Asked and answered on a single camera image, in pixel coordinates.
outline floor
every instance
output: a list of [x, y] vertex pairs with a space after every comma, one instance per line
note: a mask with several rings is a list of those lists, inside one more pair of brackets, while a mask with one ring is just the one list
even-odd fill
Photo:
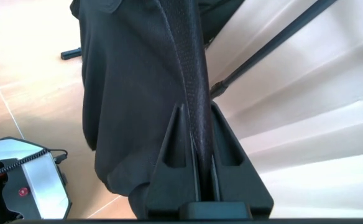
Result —
[[83, 137], [81, 59], [60, 59], [80, 43], [70, 2], [0, 0], [0, 138], [69, 151], [60, 165], [73, 202], [69, 218], [135, 218], [127, 198], [96, 177]]

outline black garment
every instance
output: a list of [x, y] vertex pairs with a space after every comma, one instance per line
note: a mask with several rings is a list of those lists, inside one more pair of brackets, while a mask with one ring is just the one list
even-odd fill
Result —
[[96, 150], [96, 173], [108, 190], [129, 196], [136, 216], [144, 218], [145, 195], [176, 103], [187, 104], [199, 163], [209, 171], [211, 121], [198, 5], [74, 0], [71, 11], [80, 21], [83, 131]]

